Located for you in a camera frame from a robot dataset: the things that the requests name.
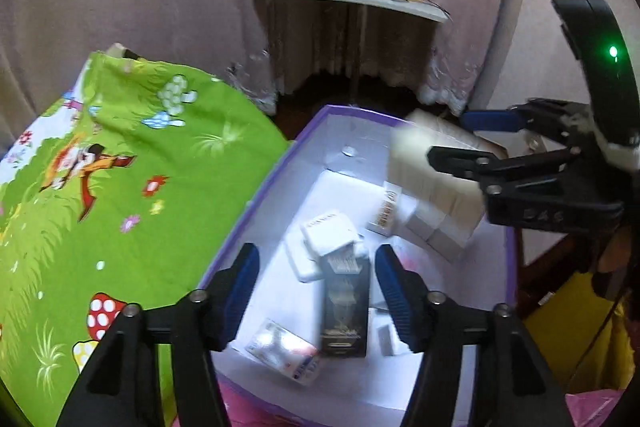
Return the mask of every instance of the green bedsheet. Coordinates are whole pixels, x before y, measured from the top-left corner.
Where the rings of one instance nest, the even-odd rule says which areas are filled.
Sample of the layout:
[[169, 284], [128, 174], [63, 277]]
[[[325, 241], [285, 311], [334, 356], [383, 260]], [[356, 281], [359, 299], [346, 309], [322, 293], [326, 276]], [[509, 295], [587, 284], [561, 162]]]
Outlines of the green bedsheet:
[[0, 378], [35, 427], [55, 425], [124, 303], [172, 304], [198, 283], [286, 148], [210, 74], [90, 57], [0, 162]]

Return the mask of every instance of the screw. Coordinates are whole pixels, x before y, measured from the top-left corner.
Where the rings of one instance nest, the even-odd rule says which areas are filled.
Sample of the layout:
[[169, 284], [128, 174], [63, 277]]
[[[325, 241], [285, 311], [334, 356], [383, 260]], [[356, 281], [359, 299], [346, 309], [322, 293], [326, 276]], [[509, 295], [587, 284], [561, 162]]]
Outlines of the screw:
[[427, 298], [431, 304], [443, 304], [447, 300], [447, 296], [442, 292], [429, 292]]
[[124, 313], [125, 317], [135, 317], [140, 313], [142, 308], [137, 304], [127, 304], [124, 306], [122, 313]]
[[189, 300], [193, 303], [205, 301], [209, 295], [204, 290], [194, 290], [189, 294]]
[[502, 317], [504, 319], [506, 319], [507, 317], [509, 317], [511, 315], [511, 308], [509, 307], [508, 304], [498, 304], [495, 308], [494, 308], [494, 313], [496, 315], [498, 315], [499, 317]]
[[500, 185], [489, 185], [486, 188], [486, 193], [489, 194], [490, 196], [497, 196], [501, 192], [502, 192], [502, 187], [500, 187]]

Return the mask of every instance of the red mushroom print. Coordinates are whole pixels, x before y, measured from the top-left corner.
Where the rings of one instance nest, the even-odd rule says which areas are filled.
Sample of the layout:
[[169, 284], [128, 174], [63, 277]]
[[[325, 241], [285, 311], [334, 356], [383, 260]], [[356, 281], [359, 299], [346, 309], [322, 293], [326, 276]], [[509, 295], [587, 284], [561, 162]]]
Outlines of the red mushroom print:
[[145, 198], [150, 198], [158, 192], [160, 187], [164, 185], [168, 179], [168, 176], [153, 176], [151, 179], [148, 179], [145, 188], [142, 189], [142, 195]]
[[118, 301], [106, 293], [95, 294], [91, 299], [89, 313], [86, 316], [86, 327], [89, 330], [89, 336], [94, 341], [101, 341], [126, 304], [126, 302]]

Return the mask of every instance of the wall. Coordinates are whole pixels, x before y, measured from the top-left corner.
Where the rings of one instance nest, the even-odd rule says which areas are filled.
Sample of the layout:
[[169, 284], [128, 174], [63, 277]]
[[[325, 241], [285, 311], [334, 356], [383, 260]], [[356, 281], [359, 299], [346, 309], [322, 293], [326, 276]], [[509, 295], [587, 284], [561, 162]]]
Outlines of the wall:
[[[634, 0], [607, 0], [640, 74], [640, 9]], [[560, 31], [550, 0], [523, 0], [513, 41], [489, 108], [504, 108], [527, 97], [588, 102], [579, 65]]]

